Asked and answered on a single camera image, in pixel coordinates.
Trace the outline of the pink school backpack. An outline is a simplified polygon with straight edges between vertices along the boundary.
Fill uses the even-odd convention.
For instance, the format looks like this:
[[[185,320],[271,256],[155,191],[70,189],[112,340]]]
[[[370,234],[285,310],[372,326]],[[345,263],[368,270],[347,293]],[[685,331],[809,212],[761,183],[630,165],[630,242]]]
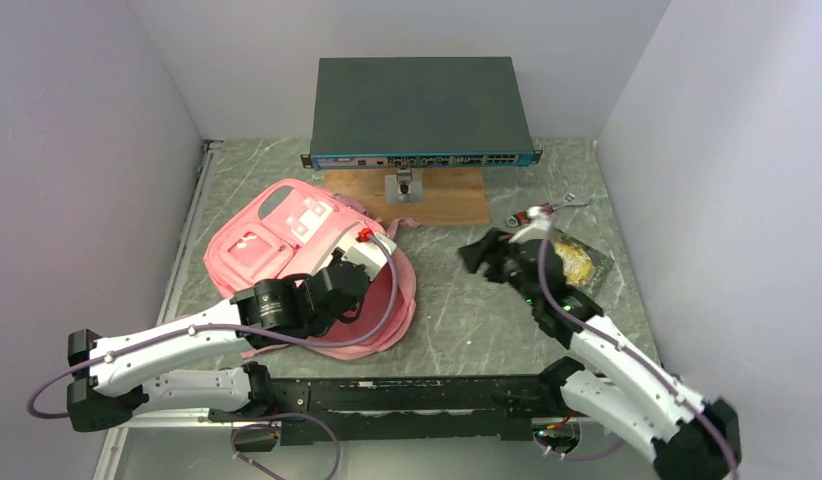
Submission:
[[[365,229],[393,239],[400,224],[383,227],[358,201],[300,180],[281,180],[234,215],[211,238],[204,254],[207,275],[224,298],[264,279],[313,273],[328,265],[335,250],[356,245]],[[381,272],[368,290],[358,320],[336,323],[317,351],[351,361],[383,352],[407,333],[416,310],[417,279],[413,267],[390,243],[397,275]]]

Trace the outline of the dark glossy book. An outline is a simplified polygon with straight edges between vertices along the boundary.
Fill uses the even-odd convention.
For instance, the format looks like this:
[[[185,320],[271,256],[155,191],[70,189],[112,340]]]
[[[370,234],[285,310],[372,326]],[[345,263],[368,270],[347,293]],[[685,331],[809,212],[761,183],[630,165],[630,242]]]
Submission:
[[[612,273],[614,260],[560,229],[555,230],[553,247],[562,260],[567,284],[597,296]]]

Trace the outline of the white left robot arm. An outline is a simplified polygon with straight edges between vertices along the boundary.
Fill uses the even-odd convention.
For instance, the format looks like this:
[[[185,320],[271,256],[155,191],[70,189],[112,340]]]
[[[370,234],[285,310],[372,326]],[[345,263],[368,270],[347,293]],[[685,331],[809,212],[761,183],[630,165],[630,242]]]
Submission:
[[[77,432],[116,427],[134,416],[209,408],[259,420],[277,410],[268,370],[254,363],[220,371],[192,364],[215,355],[271,344],[302,344],[336,322],[356,321],[378,271],[338,261],[314,274],[265,279],[230,299],[167,325],[100,337],[90,330],[68,339],[76,367],[67,412]]]

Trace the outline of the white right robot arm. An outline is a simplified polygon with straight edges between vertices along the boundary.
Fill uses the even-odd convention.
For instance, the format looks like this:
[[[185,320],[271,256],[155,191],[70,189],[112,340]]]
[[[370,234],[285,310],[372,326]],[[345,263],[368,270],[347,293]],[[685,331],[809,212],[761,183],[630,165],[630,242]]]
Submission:
[[[544,411],[598,421],[640,452],[661,479],[737,479],[738,415],[709,401],[645,357],[605,311],[569,284],[546,233],[489,230],[459,248],[470,273],[507,284],[529,305],[542,332],[568,350],[538,376]]]

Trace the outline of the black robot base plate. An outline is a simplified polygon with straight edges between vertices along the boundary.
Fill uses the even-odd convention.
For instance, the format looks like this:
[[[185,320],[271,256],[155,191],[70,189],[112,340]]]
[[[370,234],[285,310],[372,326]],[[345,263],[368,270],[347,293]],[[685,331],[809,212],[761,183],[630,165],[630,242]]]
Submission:
[[[283,446],[324,440],[311,415],[341,441],[493,437],[530,441],[569,410],[536,374],[445,377],[277,378],[270,413]]]

